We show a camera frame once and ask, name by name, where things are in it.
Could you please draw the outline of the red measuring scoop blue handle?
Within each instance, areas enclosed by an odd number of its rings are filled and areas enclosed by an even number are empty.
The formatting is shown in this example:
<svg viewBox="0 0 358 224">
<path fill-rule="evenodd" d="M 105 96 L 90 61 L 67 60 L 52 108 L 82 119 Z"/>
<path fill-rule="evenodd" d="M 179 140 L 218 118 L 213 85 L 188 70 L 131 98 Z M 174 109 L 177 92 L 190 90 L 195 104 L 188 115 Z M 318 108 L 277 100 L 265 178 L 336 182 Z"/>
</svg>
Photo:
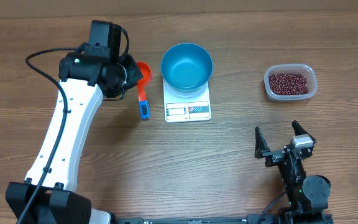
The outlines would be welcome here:
<svg viewBox="0 0 358 224">
<path fill-rule="evenodd" d="M 147 121 L 149 119 L 149 104 L 147 96 L 145 94 L 145 87 L 149 84 L 152 79 L 152 70 L 145 62 L 137 62 L 137 66 L 140 69 L 142 78 L 137 82 L 137 91 L 139 99 L 139 111 L 141 119 Z"/>
</svg>

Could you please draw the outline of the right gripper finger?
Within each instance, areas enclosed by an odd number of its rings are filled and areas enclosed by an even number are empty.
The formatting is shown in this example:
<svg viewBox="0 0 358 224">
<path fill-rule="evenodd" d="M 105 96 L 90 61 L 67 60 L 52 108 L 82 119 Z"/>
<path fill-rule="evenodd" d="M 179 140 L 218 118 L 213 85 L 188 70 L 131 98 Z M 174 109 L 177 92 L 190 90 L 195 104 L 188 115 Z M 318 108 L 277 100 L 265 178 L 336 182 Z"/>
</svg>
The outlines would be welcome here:
<svg viewBox="0 0 358 224">
<path fill-rule="evenodd" d="M 270 152 L 265 138 L 263 137 L 260 128 L 255 128 L 255 158 L 261 159 Z"/>
<path fill-rule="evenodd" d="M 296 136 L 307 134 L 311 138 L 311 140 L 314 143 L 316 143 L 316 139 L 311 134 L 309 134 L 307 131 L 305 131 L 297 120 L 292 121 L 291 126 L 292 126 Z"/>
</svg>

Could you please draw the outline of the white digital kitchen scale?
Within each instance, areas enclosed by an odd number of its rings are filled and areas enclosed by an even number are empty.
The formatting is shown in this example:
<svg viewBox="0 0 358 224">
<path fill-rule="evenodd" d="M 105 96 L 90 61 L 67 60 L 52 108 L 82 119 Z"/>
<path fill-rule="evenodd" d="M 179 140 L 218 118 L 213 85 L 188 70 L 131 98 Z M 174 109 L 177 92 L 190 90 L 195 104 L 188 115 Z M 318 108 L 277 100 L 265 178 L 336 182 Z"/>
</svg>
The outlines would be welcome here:
<svg viewBox="0 0 358 224">
<path fill-rule="evenodd" d="M 211 102 L 205 83 L 194 92 L 180 92 L 163 81 L 164 119 L 167 123 L 209 121 Z"/>
</svg>

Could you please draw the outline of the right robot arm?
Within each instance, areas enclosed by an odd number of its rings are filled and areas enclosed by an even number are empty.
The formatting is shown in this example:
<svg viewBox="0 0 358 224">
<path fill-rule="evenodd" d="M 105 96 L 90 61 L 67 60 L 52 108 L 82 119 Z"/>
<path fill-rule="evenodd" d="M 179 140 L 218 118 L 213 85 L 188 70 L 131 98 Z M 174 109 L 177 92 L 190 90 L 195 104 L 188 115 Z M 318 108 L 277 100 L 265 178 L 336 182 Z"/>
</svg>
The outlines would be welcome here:
<svg viewBox="0 0 358 224">
<path fill-rule="evenodd" d="M 313 155 L 316 139 L 298 121 L 291 126 L 295 135 L 282 150 L 269 149 L 260 128 L 255 128 L 255 154 L 266 167 L 278 167 L 284 192 L 258 215 L 258 223 L 332 223 L 328 208 L 331 183 L 322 175 L 308 176 L 302 161 Z"/>
</svg>

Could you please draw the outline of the red adzuki beans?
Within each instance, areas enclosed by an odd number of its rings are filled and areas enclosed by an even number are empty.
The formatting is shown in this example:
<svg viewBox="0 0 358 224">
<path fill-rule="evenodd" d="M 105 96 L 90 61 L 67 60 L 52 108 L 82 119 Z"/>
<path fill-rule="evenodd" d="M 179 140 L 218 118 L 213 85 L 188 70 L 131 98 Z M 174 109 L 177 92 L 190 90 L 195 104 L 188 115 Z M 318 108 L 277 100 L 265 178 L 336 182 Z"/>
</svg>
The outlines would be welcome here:
<svg viewBox="0 0 358 224">
<path fill-rule="evenodd" d="M 274 73 L 268 76 L 269 87 L 276 95 L 309 93 L 307 80 L 300 73 Z"/>
</svg>

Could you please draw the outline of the clear plastic container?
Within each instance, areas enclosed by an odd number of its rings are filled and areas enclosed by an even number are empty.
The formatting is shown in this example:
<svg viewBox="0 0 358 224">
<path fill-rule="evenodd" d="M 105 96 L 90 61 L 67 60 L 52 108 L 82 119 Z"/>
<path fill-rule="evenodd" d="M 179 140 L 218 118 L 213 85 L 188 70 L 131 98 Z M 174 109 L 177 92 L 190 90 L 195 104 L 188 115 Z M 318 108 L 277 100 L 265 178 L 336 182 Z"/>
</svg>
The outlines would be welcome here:
<svg viewBox="0 0 358 224">
<path fill-rule="evenodd" d="M 267 98 L 272 101 L 298 101 L 311 98 L 318 90 L 314 70 L 292 63 L 270 67 L 264 74 Z"/>
</svg>

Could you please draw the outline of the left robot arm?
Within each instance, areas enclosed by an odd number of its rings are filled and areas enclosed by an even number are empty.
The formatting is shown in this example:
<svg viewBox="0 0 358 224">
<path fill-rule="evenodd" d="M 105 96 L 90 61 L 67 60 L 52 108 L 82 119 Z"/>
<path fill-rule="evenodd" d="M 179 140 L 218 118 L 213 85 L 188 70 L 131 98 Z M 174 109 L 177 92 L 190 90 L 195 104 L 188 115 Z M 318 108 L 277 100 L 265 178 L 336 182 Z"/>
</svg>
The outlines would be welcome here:
<svg viewBox="0 0 358 224">
<path fill-rule="evenodd" d="M 6 201 L 19 223 L 116 223 L 113 213 L 97 210 L 77 194 L 81 154 L 101 103 L 119 101 L 142 78 L 127 50 L 126 30 L 94 20 L 89 40 L 67 48 L 53 84 L 58 96 L 40 152 L 23 182 L 11 182 Z"/>
</svg>

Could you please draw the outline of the blue plastic bowl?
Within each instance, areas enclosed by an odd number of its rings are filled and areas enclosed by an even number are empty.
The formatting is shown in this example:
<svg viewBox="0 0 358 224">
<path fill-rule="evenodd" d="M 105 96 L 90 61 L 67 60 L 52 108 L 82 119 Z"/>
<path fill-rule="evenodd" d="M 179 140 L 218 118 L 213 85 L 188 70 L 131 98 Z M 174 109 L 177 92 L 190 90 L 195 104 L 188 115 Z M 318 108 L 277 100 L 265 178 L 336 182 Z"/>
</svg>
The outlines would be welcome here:
<svg viewBox="0 0 358 224">
<path fill-rule="evenodd" d="M 207 50 L 194 43 L 180 43 L 163 55 L 160 71 L 163 79 L 180 92 L 200 89 L 211 78 L 213 59 Z"/>
</svg>

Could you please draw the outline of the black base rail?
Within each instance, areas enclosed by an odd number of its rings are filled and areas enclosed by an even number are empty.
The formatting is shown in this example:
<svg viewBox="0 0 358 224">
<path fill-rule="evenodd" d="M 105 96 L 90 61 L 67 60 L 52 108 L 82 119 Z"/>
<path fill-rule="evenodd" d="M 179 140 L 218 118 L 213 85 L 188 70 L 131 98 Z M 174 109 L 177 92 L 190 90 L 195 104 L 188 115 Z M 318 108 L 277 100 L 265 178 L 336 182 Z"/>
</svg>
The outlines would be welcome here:
<svg viewBox="0 0 358 224">
<path fill-rule="evenodd" d="M 279 224 L 279 223 L 304 223 L 304 224 L 333 224 L 332 216 L 312 216 L 297 215 L 292 217 L 292 221 L 286 220 L 278 215 L 264 215 L 259 220 L 260 215 L 251 214 L 246 217 L 213 217 L 213 218 L 163 218 L 163 219 L 143 219 L 143 218 L 115 218 L 113 224 Z"/>
</svg>

